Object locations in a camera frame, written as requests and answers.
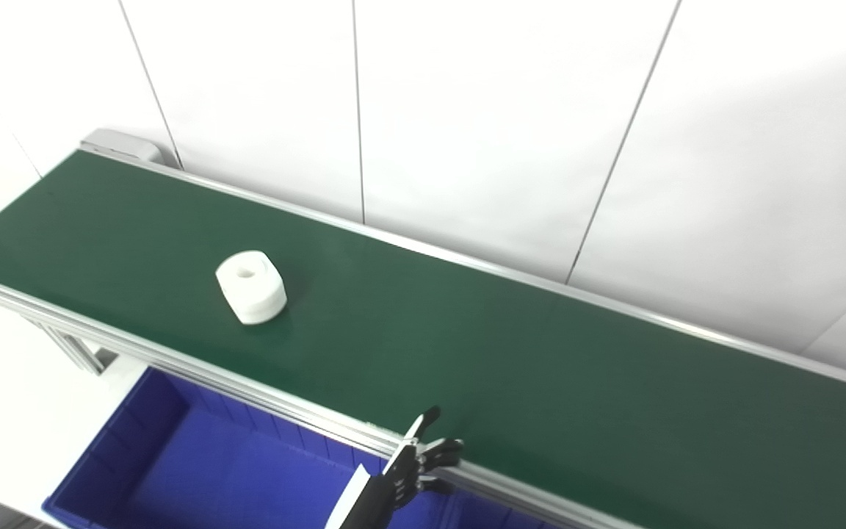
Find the metal support frame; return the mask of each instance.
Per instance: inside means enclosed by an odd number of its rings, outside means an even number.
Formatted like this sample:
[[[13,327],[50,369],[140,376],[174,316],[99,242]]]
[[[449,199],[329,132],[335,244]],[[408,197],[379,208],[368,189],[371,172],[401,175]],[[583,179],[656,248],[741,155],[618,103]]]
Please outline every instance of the metal support frame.
[[[90,349],[80,339],[74,338],[70,334],[64,334],[64,332],[58,331],[50,325],[45,325],[30,318],[26,319],[34,324],[35,327],[44,331],[44,334],[47,334],[48,338],[51,338],[51,341],[82,371],[99,376],[103,374],[104,369],[109,365],[109,362],[104,364],[97,357],[97,354],[91,353]]]

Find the green conveyor belt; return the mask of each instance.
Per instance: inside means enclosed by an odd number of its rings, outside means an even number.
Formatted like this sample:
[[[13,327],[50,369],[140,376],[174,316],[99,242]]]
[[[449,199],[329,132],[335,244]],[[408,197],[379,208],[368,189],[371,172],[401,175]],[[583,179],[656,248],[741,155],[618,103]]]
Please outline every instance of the green conveyor belt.
[[[214,269],[266,252],[239,324]],[[846,382],[77,151],[0,213],[0,284],[651,529],[846,528]]]

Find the blue bin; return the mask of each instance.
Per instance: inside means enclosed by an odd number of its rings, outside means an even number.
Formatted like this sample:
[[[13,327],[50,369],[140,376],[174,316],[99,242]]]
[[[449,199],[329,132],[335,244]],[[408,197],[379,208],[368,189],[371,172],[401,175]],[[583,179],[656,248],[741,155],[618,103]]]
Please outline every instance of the blue bin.
[[[386,461],[148,369],[44,510],[75,529],[323,529],[357,465]],[[459,492],[423,493],[390,529],[538,529]]]

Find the robotic hand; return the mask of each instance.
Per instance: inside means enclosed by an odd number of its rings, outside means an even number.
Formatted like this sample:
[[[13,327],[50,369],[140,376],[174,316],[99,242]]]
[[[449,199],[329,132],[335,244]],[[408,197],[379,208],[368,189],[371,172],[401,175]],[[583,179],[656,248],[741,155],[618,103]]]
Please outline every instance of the robotic hand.
[[[426,472],[458,465],[463,449],[461,439],[438,439],[427,445],[419,443],[426,428],[439,418],[439,413],[439,408],[433,406],[416,418],[382,473],[371,476],[363,466],[358,467],[325,529],[385,529],[393,512],[407,505],[417,493],[424,490],[441,494],[452,492],[449,483],[426,475]]]

